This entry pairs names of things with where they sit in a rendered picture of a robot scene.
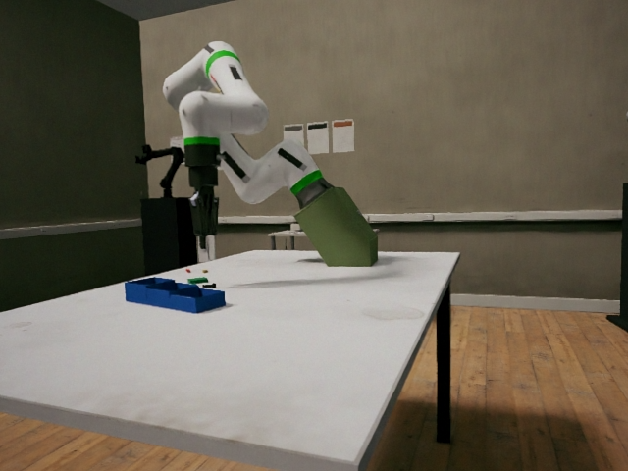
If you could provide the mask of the blue three-compartment tray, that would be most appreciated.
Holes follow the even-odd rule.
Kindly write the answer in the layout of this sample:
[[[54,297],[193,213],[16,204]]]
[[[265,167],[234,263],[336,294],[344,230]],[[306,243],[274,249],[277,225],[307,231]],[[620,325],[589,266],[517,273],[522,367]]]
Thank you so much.
[[[176,283],[174,279],[147,278],[125,282],[126,302],[198,314],[226,306],[225,292]]]

